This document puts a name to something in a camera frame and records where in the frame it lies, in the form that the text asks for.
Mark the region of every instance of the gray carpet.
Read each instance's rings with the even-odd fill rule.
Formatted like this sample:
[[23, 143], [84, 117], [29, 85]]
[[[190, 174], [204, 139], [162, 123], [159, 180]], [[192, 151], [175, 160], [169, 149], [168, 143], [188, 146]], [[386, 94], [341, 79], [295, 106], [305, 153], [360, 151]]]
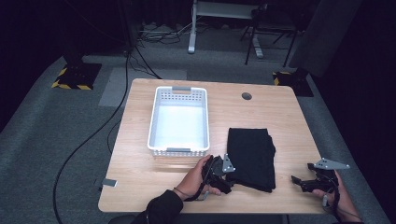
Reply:
[[[198, 34], [196, 51], [192, 55], [187, 53], [188, 35], [183, 35], [176, 44], [145, 42], [139, 49], [149, 66], [163, 78], [273, 85], [272, 72], [293, 71], [281, 67], [289, 38], [283, 37], [272, 46], [274, 37], [263, 35], [260, 41], [266, 47], [264, 59], [257, 59], [252, 51], [248, 65], [244, 65], [248, 39], [239, 41], [241, 34], [242, 30], [206, 30]], [[1, 223], [57, 223], [52, 205], [55, 177], [67, 157], [98, 130], [120, 104], [125, 92], [125, 58], [121, 55], [121, 52], [113, 52], [83, 58], [85, 63], [103, 65], [92, 91], [51, 88], [65, 65], [60, 58], [26, 95], [0, 134]], [[144, 65], [136, 51], [133, 56]], [[135, 77], [154, 78], [135, 71], [145, 69], [134, 59], [128, 66], [129, 81]], [[298, 97], [298, 101], [320, 155], [351, 165], [350, 170], [340, 173], [365, 223], [389, 223], [310, 77], [308, 82], [315, 96]], [[57, 190], [58, 211], [63, 223], [107, 223], [120, 215], [99, 211], [100, 191], [93, 183], [106, 175], [109, 150], [114, 146], [122, 112], [123, 107], [66, 164]], [[232, 222], [268, 223], [265, 219], [266, 216], [248, 219], [235, 216]], [[330, 215], [290, 216], [292, 224], [334, 221]], [[206, 223], [207, 217], [184, 215], [177, 222]]]

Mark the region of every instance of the black cable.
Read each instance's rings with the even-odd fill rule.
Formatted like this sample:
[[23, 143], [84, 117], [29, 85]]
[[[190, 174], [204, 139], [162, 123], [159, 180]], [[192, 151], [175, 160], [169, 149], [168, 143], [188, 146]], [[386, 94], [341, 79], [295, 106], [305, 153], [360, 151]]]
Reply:
[[146, 29], [146, 26], [147, 26], [147, 25], [144, 25], [144, 26], [143, 26], [143, 32], [145, 33], [145, 34], [143, 35], [144, 37], [147, 37], [148, 34], [149, 34], [149, 32], [153, 32], [153, 31], [155, 31], [155, 30], [157, 30], [158, 28], [161, 27], [161, 26], [155, 26], [155, 27], [152, 28], [152, 29]]
[[61, 169], [58, 171], [58, 174], [56, 175], [55, 183], [54, 183], [53, 189], [52, 189], [52, 206], [53, 206], [53, 211], [56, 216], [56, 220], [58, 221], [59, 224], [62, 224], [62, 220], [61, 220], [61, 217], [59, 216], [59, 212], [58, 212], [58, 206], [56, 204], [56, 189], [58, 187], [59, 178], [61, 177], [64, 167], [70, 161], [70, 159], [76, 154], [76, 152], [79, 149], [81, 149], [81, 147], [84, 146], [89, 140], [91, 140], [97, 133], [99, 133], [114, 118], [116, 113], [120, 110], [122, 103], [123, 103], [123, 101], [126, 97], [126, 94], [128, 92], [128, 61], [129, 61], [130, 54], [131, 53], [128, 53], [127, 59], [125, 61], [125, 78], [126, 78], [125, 84], [126, 84], [126, 86], [125, 86], [125, 93], [122, 96], [122, 100], [121, 100], [120, 104], [117, 106], [116, 110], [113, 112], [113, 114], [110, 116], [110, 118], [105, 123], [103, 123], [93, 134], [91, 134], [87, 139], [85, 139], [78, 147], [76, 147], [73, 150], [73, 152], [64, 161]]
[[[150, 43], [158, 43], [158, 42], [161, 42], [161, 43], [163, 43], [161, 40], [162, 39], [178, 39], [178, 41], [177, 42], [179, 42], [180, 41], [180, 37], [182, 36], [182, 35], [184, 35], [184, 34], [186, 34], [188, 31], [190, 31], [191, 30], [191, 28], [190, 29], [187, 29], [187, 27], [189, 27], [189, 26], [191, 26], [191, 24], [189, 24], [189, 25], [187, 25], [187, 26], [185, 26], [185, 27], [183, 27], [182, 29], [180, 29], [180, 30], [177, 30], [177, 31], [172, 31], [172, 32], [169, 32], [169, 33], [165, 33], [165, 34], [163, 34], [163, 35], [151, 35], [151, 36], [148, 36], [148, 34], [145, 34], [145, 38], [144, 39], [141, 39], [141, 40], [143, 40], [143, 41], [146, 41], [146, 42], [150, 42]], [[208, 30], [208, 29], [211, 29], [211, 28], [213, 28], [212, 26], [210, 26], [210, 25], [202, 25], [203, 27], [205, 27], [202, 31], [198, 31], [198, 30], [196, 30], [196, 33], [197, 34], [203, 34], [206, 30]], [[149, 38], [156, 38], [156, 37], [160, 37], [160, 40], [148, 40]]]
[[124, 36], [124, 41], [126, 43], [126, 46], [128, 46], [128, 49], [132, 50], [133, 47], [133, 43], [131, 40], [131, 34], [128, 28], [128, 21], [127, 21], [127, 16], [125, 14], [125, 6], [122, 6], [122, 0], [118, 0], [117, 1], [117, 5], [118, 5], [118, 9], [119, 9], [119, 13], [120, 13], [120, 23], [121, 23], [121, 27], [122, 27], [122, 34]]
[[330, 182], [332, 182], [333, 189], [334, 189], [334, 202], [332, 203], [332, 215], [335, 216], [335, 218], [337, 219], [338, 222], [341, 222], [341, 218], [338, 216], [338, 213], [337, 213], [338, 203], [340, 202], [340, 191], [338, 189], [338, 185], [328, 176], [322, 175], [322, 174], [318, 174], [318, 175], [325, 177]]
[[142, 47], [143, 49], [146, 47], [146, 46], [143, 44], [143, 41], [142, 41], [142, 40], [139, 40], [139, 42], [137, 42], [136, 45], [139, 46], [139, 47]]
[[134, 71], [136, 71], [136, 72], [146, 73], [146, 74], [148, 74], [148, 75], [150, 75], [150, 76], [152, 76], [152, 77], [155, 77], [154, 75], [152, 75], [152, 74], [151, 74], [150, 72], [148, 72], [148, 71], [144, 71], [144, 70], [135, 68], [132, 64], [131, 64], [131, 67], [132, 67], [132, 68], [134, 69]]
[[[140, 67], [144, 68], [146, 73], [149, 72], [148, 69], [147, 69], [145, 66], [143, 66], [142, 64], [140, 64], [140, 62], [136, 59], [136, 57], [134, 57], [134, 56], [131, 55], [131, 58], [133, 58], [133, 59], [136, 61], [137, 65], [139, 65]], [[133, 66], [132, 63], [131, 63], [131, 59], [129, 60], [129, 64], [130, 64], [130, 65], [132, 66], [132, 68], [134, 69], [134, 66]]]
[[110, 149], [110, 143], [109, 143], [110, 134], [113, 132], [114, 128], [116, 128], [117, 125], [119, 125], [120, 123], [121, 123], [121, 120], [117, 121], [117, 123], [113, 125], [113, 127], [111, 128], [110, 132], [107, 135], [107, 149], [110, 152], [110, 154], [113, 154], [113, 152]]
[[146, 66], [148, 67], [148, 69], [152, 72], [152, 74], [158, 78], [158, 79], [162, 79], [161, 77], [159, 77], [152, 69], [151, 67], [148, 65], [148, 63], [146, 62], [145, 58], [143, 57], [142, 53], [140, 53], [140, 50], [138, 47], [135, 47], [137, 50], [137, 53], [139, 53], [140, 57], [142, 58], [143, 62], [145, 62]]
[[[173, 39], [177, 39], [177, 41], [163, 42], [163, 40], [173, 40]], [[151, 35], [151, 36], [145, 35], [145, 38], [142, 38], [141, 40], [149, 42], [149, 43], [162, 43], [165, 45], [170, 45], [170, 44], [176, 44], [176, 43], [180, 42], [180, 35], [178, 34], [178, 31], [177, 32], [169, 32], [169, 33], [165, 33], [162, 35]]]

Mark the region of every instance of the black cloth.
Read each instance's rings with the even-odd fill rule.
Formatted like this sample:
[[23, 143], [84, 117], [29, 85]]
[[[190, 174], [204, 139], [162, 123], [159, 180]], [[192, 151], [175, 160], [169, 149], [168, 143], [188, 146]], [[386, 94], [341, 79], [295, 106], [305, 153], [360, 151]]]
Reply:
[[[149, 224], [171, 224], [183, 209], [183, 202], [172, 190], [153, 199], [148, 211]], [[146, 224], [146, 212], [140, 213], [132, 224]]]
[[276, 148], [266, 129], [230, 128], [227, 153], [235, 167], [226, 175], [227, 181], [265, 192], [275, 189]]

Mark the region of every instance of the metal bracket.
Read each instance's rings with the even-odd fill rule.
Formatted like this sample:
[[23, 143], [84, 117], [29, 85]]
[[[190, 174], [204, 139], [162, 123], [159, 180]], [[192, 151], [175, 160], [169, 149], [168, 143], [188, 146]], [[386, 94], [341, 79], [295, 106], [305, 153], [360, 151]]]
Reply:
[[235, 171], [235, 167], [233, 167], [233, 164], [230, 161], [230, 158], [228, 158], [228, 154], [224, 154], [224, 160], [223, 160], [223, 167], [222, 167], [223, 173], [230, 173]]
[[102, 191], [103, 186], [110, 186], [115, 188], [117, 186], [117, 180], [112, 179], [95, 179], [93, 185], [98, 188], [99, 191]]
[[197, 199], [195, 199], [195, 201], [204, 201], [209, 195], [209, 193], [210, 193], [209, 191], [206, 191], [204, 194], [201, 194], [202, 195], [201, 198], [198, 197]]
[[331, 161], [324, 158], [322, 158], [320, 161], [315, 163], [314, 167], [322, 170], [343, 170], [350, 168], [348, 164], [343, 164], [337, 161]]

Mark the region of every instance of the wrist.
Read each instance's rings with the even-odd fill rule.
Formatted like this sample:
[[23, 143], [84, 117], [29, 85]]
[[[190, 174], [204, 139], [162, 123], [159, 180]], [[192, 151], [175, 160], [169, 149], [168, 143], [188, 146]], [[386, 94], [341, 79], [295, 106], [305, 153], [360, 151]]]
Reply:
[[346, 211], [338, 210], [337, 213], [343, 222], [361, 222], [361, 219], [358, 216], [349, 214]]
[[181, 199], [181, 201], [184, 201], [184, 200], [193, 196], [193, 195], [184, 193], [184, 191], [182, 191], [178, 188], [173, 188], [173, 192]]

